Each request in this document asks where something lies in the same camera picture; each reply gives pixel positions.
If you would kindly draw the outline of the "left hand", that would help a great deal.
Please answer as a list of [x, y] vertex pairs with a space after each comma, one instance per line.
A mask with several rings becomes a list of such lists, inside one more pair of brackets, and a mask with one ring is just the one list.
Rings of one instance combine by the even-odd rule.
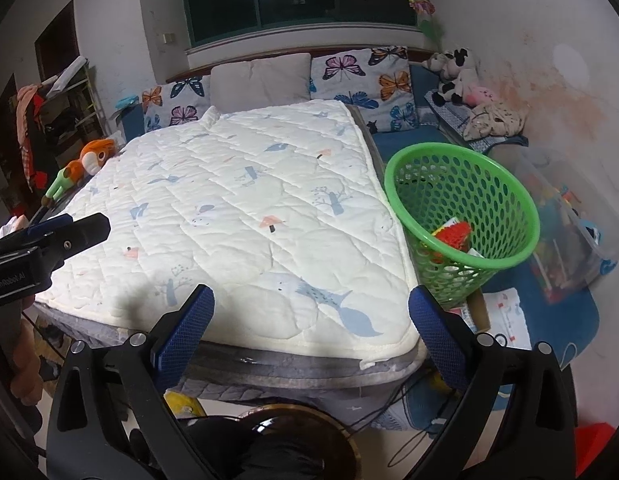
[[42, 397], [40, 359], [36, 355], [32, 328], [21, 319], [21, 333], [13, 350], [14, 377], [12, 394], [26, 406], [36, 406]]

